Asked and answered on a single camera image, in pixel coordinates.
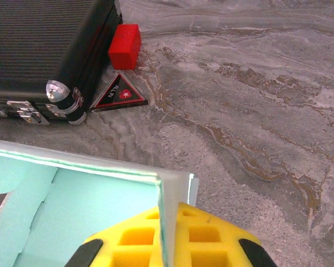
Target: ribbed suitcase panel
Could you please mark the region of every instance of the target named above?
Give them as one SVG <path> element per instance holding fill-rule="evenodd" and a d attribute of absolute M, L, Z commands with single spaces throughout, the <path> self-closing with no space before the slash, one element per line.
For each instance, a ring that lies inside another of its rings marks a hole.
<path fill-rule="evenodd" d="M 92 0 L 0 0 L 0 79 L 48 80 Z"/>

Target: marble floor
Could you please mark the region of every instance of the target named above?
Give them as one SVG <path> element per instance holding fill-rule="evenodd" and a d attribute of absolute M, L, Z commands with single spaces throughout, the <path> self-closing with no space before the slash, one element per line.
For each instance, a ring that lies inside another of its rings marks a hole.
<path fill-rule="evenodd" d="M 334 267 L 334 0 L 120 0 L 149 106 L 2 140 L 194 172 L 278 266 Z M 114 75 L 107 68 L 99 90 Z"/>

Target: red block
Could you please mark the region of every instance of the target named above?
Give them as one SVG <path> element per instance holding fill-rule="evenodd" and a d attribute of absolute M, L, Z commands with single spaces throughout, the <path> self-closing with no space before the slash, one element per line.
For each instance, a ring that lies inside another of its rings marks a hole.
<path fill-rule="evenodd" d="M 133 70 L 141 47 L 141 34 L 137 24 L 118 25 L 109 48 L 109 58 L 116 70 Z"/>

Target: triangular sticker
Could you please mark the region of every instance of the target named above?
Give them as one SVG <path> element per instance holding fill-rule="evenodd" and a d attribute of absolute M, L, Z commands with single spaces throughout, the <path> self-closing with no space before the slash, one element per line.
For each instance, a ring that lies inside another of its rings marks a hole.
<path fill-rule="evenodd" d="M 147 99 L 122 74 L 115 76 L 103 94 L 91 106 L 92 112 L 147 105 Z"/>

